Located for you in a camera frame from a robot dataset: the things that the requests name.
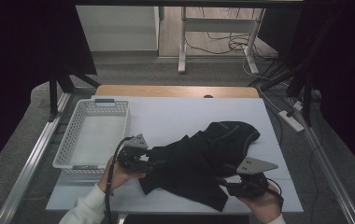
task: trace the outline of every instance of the basket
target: basket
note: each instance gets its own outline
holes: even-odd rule
[[[68,173],[103,173],[128,126],[127,101],[78,101],[52,165]]]

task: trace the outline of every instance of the aluminum rail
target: aluminum rail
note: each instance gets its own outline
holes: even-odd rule
[[[55,117],[53,122],[48,122],[43,129],[40,137],[38,138],[35,147],[32,150],[32,153],[29,156],[29,159],[26,161],[25,165],[22,168],[20,175],[17,178],[14,186],[11,189],[11,192],[8,194],[8,197],[0,210],[0,223],[10,223],[12,218],[15,215],[15,212],[18,209],[18,206],[21,202],[23,194],[25,193],[32,177],[36,171],[37,165],[40,162],[41,157],[43,156],[47,145],[50,142],[50,139],[53,133],[58,126],[58,123],[61,119],[61,116],[64,112],[64,108],[71,96],[71,93],[63,93],[58,102],[58,114]]]
[[[305,128],[305,136],[307,137],[308,142],[312,146],[311,150],[314,150],[314,154],[317,157],[319,166],[322,169],[323,173],[325,174],[329,186],[334,192],[337,201],[340,204],[340,207],[347,218],[348,223],[355,224],[355,204],[349,197],[346,188],[344,187],[343,183],[341,182],[340,178],[335,172],[331,162],[329,161],[328,156],[323,150],[320,140],[315,135],[314,130],[311,127],[307,126],[301,114],[298,114],[297,112],[295,112],[295,114],[297,115],[301,124]]]

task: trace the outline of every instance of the folded black cloth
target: folded black cloth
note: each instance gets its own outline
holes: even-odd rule
[[[149,194],[162,188],[222,211],[228,196],[216,176],[235,175],[235,168],[247,156],[250,143],[259,136],[254,127],[244,122],[212,122],[191,138],[186,135],[166,147],[155,147],[149,161],[165,161],[165,164],[139,179],[142,190]]]

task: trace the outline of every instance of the person's left hand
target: person's left hand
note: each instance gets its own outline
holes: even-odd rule
[[[105,172],[98,183],[99,189],[101,189],[103,192],[106,192],[108,170],[112,161],[113,157],[108,160]],[[129,173],[124,168],[120,167],[118,162],[116,162],[116,164],[114,164],[113,179],[111,180],[110,190],[113,191],[131,178],[143,178],[145,176],[146,174]]]

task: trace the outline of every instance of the white sweater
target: white sweater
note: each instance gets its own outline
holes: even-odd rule
[[[60,224],[97,224],[105,217],[105,193],[97,184],[83,198],[78,198],[76,206],[70,209],[59,222]],[[268,224],[286,224],[283,216]]]

